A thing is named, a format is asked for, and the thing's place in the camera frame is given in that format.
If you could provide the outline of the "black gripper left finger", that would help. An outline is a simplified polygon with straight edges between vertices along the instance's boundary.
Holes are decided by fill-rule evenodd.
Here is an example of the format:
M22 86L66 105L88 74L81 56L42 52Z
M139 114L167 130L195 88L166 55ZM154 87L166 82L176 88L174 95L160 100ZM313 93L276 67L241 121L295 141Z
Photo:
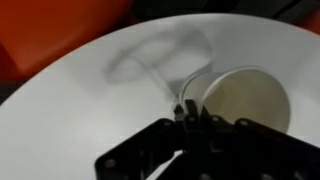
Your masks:
M156 180L186 177L186 155L182 150L182 128L161 118L101 155L94 164L97 180L146 180L161 165L169 165Z

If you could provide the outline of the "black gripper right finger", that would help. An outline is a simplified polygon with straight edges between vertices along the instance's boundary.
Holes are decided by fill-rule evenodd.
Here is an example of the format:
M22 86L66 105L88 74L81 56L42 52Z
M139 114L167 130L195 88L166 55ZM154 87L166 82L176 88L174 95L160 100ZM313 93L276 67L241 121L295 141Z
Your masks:
M183 153L156 180L320 180L320 148L246 118L230 124L185 101Z

